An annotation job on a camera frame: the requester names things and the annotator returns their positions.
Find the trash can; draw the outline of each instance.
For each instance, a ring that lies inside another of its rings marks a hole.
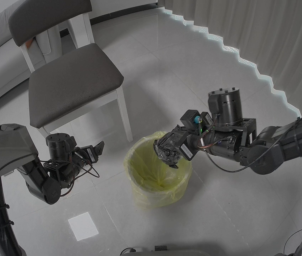
[[[166,132],[141,138],[127,153],[124,168],[131,181],[137,206],[154,208],[178,201],[185,193],[192,172],[190,161],[181,158],[178,169],[163,163],[153,150],[153,142]]]

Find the white chair frame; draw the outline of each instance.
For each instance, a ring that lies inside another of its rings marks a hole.
[[[94,43],[94,37],[93,32],[91,28],[91,24],[89,21],[88,13],[78,15],[72,19],[68,20],[68,30],[72,37],[72,40],[74,42],[74,45],[76,48],[82,47],[84,45],[88,45],[90,43]],[[21,49],[25,58],[25,61],[28,64],[28,67],[33,73],[35,71],[34,65],[31,62],[31,59],[29,57],[28,49],[25,46],[25,43],[21,45]],[[90,103],[68,113],[67,115],[64,115],[61,118],[58,118],[57,120],[42,126],[38,129],[38,131],[44,136],[47,137],[50,135],[50,132],[54,131],[55,129],[59,128],[60,126],[71,122],[72,120],[88,113],[89,111],[96,109],[100,106],[103,106],[113,100],[118,101],[119,110],[121,114],[121,118],[123,121],[123,125],[125,128],[125,133],[127,140],[131,142],[133,140],[132,137],[132,131],[131,126],[128,119],[127,109],[126,109],[126,103],[124,98],[124,92],[122,86],[117,88],[116,90],[113,90],[93,101]]]

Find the chair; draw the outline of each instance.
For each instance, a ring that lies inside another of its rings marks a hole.
[[[30,125],[46,137],[51,131],[118,100],[128,141],[132,132],[122,89],[124,77],[94,43],[88,12],[90,0],[26,0],[9,19],[9,28],[31,71],[29,79]],[[68,20],[76,46],[35,70],[25,42]]]

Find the chair leg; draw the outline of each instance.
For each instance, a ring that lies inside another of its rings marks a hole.
[[[128,114],[127,114],[127,109],[126,109],[123,88],[121,86],[119,88],[117,88],[116,93],[118,95],[118,105],[119,105],[119,110],[120,110],[120,114],[121,114],[121,119],[123,120],[127,140],[129,142],[131,142],[133,140],[133,137],[132,137],[131,126],[130,126],[129,120],[128,120]]]
[[[38,131],[41,133],[41,135],[43,135],[44,138],[50,135],[50,133],[47,132],[44,127],[39,128]]]

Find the beige curtain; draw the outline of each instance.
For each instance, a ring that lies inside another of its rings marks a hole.
[[[302,113],[302,0],[158,0],[158,5],[208,27],[240,57],[271,76]]]

